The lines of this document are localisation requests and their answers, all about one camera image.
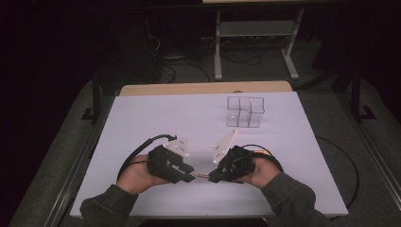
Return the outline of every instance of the hand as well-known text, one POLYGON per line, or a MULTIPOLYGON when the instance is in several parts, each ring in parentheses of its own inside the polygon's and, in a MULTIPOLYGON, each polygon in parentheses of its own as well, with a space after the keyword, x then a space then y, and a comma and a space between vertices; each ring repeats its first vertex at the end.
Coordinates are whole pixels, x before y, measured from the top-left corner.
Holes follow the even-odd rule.
POLYGON ((236 179, 235 182, 249 183, 262 189, 281 173, 276 165, 269 160, 264 158, 252 158, 252 161, 255 165, 254 172, 236 179))
POLYGON ((155 177, 148 172, 148 166, 146 163, 147 159, 148 155, 138 155, 134 157, 132 159, 132 163, 143 163, 137 163, 128 166, 121 174, 115 185, 132 195, 136 195, 148 190, 153 186, 168 183, 167 181, 155 177))

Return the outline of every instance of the person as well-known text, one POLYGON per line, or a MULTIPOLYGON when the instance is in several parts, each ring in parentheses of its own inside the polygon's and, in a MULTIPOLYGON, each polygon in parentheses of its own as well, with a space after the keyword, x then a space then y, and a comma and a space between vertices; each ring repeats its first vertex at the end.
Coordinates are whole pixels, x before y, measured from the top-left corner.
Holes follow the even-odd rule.
MULTIPOLYGON (((138 155, 132 161, 142 162, 147 155, 138 155)), ((281 172, 271 161, 253 158, 254 172, 236 182, 249 183, 259 188, 277 215, 277 226, 334 226, 317 211, 315 193, 307 185, 281 172)), ((145 162, 130 165, 116 184, 105 193, 82 202, 80 212, 86 226, 124 226, 138 199, 138 195, 167 181, 152 176, 145 162)))

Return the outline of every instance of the clear acrylic container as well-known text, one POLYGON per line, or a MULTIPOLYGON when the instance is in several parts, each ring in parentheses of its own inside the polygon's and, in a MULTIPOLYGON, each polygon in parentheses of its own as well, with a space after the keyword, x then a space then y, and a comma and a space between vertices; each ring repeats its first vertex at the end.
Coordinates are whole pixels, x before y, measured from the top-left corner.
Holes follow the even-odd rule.
POLYGON ((228 127, 259 128, 265 113, 263 97, 229 96, 227 98, 228 127))

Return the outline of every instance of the white tabletop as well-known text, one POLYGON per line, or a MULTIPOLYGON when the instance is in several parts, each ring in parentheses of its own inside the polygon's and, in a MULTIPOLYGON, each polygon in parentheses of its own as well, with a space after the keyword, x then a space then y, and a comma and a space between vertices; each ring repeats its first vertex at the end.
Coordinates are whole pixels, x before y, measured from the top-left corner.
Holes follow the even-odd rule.
MULTIPOLYGON (((184 161, 195 173, 208 174, 212 145, 233 128, 226 127, 228 96, 265 99, 260 128, 239 128, 234 144, 257 144, 271 150, 285 172, 316 193, 316 209, 328 216, 347 209, 294 92, 119 96, 115 99, 71 215, 80 216, 83 200, 103 193, 124 160, 147 139, 159 134, 187 138, 190 155, 184 161)), ((166 142, 155 141, 142 153, 166 142)), ((249 218, 273 215, 260 190, 239 183, 196 179, 152 187, 139 196, 131 211, 143 218, 249 218)))

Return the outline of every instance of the gray sleeve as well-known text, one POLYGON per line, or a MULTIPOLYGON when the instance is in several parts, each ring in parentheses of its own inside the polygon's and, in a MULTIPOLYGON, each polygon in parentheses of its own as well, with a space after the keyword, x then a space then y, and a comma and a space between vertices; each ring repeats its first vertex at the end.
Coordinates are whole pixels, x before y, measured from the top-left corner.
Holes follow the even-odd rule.
POLYGON ((137 195, 111 185, 105 193, 82 202, 85 226, 124 226, 137 199, 137 195))
POLYGON ((278 226, 334 226, 315 209, 313 190, 285 173, 280 173, 262 188, 262 193, 278 217, 278 226))

